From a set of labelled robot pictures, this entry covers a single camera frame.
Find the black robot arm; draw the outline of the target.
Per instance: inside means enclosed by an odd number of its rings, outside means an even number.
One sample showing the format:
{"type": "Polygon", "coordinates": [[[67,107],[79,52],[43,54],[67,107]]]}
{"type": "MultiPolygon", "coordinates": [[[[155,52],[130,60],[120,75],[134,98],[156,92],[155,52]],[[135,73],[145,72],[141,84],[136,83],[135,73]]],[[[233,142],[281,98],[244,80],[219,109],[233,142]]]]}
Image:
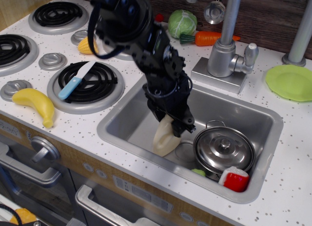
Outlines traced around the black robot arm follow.
{"type": "Polygon", "coordinates": [[[148,108],[157,120],[170,116],[173,133],[195,130],[187,104],[193,84],[184,71],[185,59],[171,46],[163,26],[154,20],[147,0],[89,0],[93,6],[88,40],[97,35],[112,51],[102,59],[120,53],[130,55],[144,73],[143,90],[148,108]]]}

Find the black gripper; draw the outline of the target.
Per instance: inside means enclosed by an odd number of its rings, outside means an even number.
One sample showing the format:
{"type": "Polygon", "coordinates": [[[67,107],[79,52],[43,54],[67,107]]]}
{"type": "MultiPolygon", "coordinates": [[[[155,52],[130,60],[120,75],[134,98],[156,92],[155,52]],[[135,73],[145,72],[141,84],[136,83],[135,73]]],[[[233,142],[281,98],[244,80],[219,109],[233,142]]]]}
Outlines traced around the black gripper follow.
{"type": "Polygon", "coordinates": [[[169,115],[175,137],[181,137],[184,131],[195,130],[195,119],[187,104],[193,83],[187,74],[181,74],[173,80],[168,76],[155,74],[145,75],[147,83],[143,85],[147,106],[157,121],[169,115]]]}

